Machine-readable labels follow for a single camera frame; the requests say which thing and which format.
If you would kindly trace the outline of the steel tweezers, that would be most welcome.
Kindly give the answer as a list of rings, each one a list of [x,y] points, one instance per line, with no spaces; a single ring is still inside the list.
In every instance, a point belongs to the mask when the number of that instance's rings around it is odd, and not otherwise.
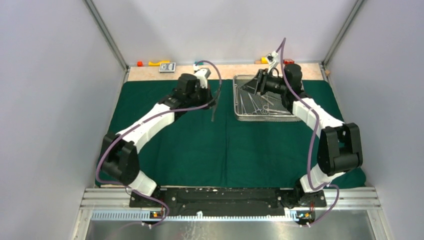
[[[215,121],[215,115],[216,115],[216,111],[219,105],[219,99],[220,99],[220,95],[221,95],[221,90],[222,90],[222,80],[219,80],[219,86],[218,89],[216,91],[216,95],[214,96],[214,105],[212,107],[212,115],[211,115],[211,122]]]

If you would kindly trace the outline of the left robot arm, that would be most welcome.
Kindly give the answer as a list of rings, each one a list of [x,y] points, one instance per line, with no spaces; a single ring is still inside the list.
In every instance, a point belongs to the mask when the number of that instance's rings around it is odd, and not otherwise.
[[[173,124],[189,111],[210,109],[215,103],[208,78],[211,72],[201,68],[195,73],[183,73],[170,94],[129,127],[104,136],[100,161],[96,171],[141,193],[141,200],[149,207],[160,202],[157,183],[142,172],[139,153],[162,129]]]

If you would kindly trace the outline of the dark green surgical drape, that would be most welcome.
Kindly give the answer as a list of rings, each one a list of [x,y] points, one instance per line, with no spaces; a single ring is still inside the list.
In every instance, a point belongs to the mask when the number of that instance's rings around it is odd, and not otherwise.
[[[131,126],[176,86],[176,80],[126,82],[108,133]],[[303,86],[343,120],[327,82],[304,80]],[[222,81],[214,122],[212,111],[189,111],[157,133],[138,154],[141,171],[160,186],[227,188],[293,188],[307,173],[313,132],[303,122],[236,120],[229,79]]]

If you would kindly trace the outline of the metal mesh instrument tray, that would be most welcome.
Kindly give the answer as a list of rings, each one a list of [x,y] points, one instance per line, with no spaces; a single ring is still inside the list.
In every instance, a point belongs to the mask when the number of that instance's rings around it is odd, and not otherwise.
[[[241,89],[245,83],[250,81],[253,78],[252,75],[235,75],[232,79],[233,83],[233,103],[234,103],[234,115],[238,121],[242,122],[299,122],[300,119],[293,114],[275,114],[275,113],[265,113],[262,108],[264,105],[268,105],[270,109],[275,110],[286,110],[282,103],[281,97],[278,94],[267,92],[264,95],[255,95],[250,94],[245,90]],[[250,94],[253,96],[253,99],[261,108],[259,115],[245,115],[241,113],[241,103],[239,95],[247,95]]]

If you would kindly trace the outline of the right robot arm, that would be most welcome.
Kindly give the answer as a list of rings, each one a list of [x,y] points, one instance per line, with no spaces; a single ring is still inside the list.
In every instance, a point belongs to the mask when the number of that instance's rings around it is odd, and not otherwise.
[[[275,68],[260,69],[240,89],[252,95],[279,95],[282,106],[312,129],[306,174],[297,181],[293,192],[294,202],[307,206],[313,193],[363,164],[360,129],[355,123],[333,117],[305,93],[301,66],[288,64],[276,75],[275,72]]]

